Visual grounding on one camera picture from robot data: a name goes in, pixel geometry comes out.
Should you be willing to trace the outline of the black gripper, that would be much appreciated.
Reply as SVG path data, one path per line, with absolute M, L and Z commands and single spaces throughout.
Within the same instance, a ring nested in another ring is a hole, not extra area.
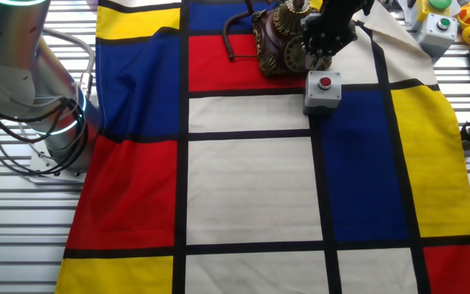
M 301 33 L 307 53 L 306 70 L 328 70 L 332 56 L 357 39 L 354 14 L 362 11 L 368 16 L 374 3 L 374 0 L 327 0 L 322 2 L 319 12 L 305 16 Z

